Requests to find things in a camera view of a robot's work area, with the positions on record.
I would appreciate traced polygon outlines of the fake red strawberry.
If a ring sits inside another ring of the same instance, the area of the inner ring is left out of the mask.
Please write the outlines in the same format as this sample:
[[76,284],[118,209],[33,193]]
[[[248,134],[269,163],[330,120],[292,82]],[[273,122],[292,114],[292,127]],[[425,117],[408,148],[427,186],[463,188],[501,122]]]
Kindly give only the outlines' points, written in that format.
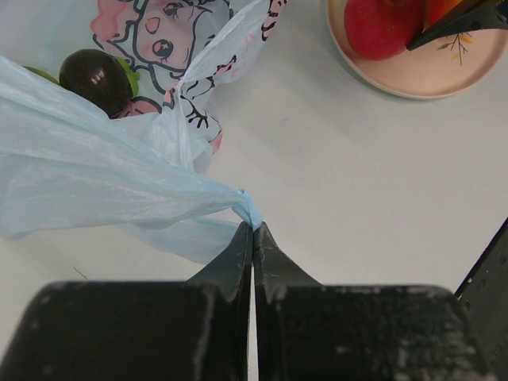
[[344,29],[349,45],[367,60],[386,60],[406,50],[423,29],[424,1],[349,0]]

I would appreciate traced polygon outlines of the fake dark purple plum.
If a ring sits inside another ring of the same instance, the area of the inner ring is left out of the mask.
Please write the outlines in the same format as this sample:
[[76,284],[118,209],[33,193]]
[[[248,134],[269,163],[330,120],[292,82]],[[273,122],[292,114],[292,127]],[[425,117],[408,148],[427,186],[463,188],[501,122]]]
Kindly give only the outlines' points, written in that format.
[[124,68],[111,55],[97,49],[81,49],[61,64],[60,85],[118,117],[133,97]]

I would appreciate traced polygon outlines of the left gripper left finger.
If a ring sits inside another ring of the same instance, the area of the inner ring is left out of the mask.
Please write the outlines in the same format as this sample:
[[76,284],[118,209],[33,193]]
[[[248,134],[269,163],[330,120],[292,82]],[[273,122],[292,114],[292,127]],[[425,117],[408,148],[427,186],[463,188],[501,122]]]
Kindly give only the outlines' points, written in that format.
[[59,282],[28,304],[4,380],[245,380],[253,231],[184,282]]

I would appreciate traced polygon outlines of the round beige ceramic plate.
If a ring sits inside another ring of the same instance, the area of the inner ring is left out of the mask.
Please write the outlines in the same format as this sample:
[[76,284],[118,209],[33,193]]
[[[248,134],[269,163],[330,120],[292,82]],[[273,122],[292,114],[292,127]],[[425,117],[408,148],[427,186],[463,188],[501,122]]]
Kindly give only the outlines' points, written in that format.
[[388,60],[366,60],[348,43],[345,4],[326,3],[328,27],[338,52],[360,78],[400,97],[443,98],[467,90],[481,81],[507,50],[507,31],[491,29],[444,37]]

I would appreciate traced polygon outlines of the light blue plastic bag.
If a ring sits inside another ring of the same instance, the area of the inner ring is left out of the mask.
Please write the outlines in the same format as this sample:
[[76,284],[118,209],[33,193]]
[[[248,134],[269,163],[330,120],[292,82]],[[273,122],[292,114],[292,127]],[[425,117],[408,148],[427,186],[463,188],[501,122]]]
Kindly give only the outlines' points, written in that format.
[[[214,90],[253,64],[283,1],[4,1],[1,4],[1,234],[118,225],[196,263],[262,217],[244,190],[202,175],[223,137]],[[97,49],[133,91],[116,118],[59,81]]]

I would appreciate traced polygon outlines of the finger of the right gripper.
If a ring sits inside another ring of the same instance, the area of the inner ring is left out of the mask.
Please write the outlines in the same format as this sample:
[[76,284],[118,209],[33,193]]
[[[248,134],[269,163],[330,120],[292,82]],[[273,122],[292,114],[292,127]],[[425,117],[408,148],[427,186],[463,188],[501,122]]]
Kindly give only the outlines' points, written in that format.
[[507,30],[507,0],[461,1],[419,33],[406,49],[412,51],[442,37],[483,29]]

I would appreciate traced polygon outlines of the fake orange persimmon fruit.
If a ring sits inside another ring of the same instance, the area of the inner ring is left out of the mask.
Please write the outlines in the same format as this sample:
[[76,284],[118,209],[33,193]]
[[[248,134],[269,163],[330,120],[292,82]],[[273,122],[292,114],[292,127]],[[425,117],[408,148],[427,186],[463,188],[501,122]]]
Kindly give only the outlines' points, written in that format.
[[434,25],[459,3],[461,0],[426,0],[424,29]]

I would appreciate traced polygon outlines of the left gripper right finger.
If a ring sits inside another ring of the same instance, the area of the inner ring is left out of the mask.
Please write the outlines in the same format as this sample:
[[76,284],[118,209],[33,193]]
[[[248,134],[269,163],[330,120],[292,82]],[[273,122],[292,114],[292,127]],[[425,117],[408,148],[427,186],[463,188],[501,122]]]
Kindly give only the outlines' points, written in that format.
[[262,380],[493,380],[456,297],[430,285],[324,285],[254,233]]

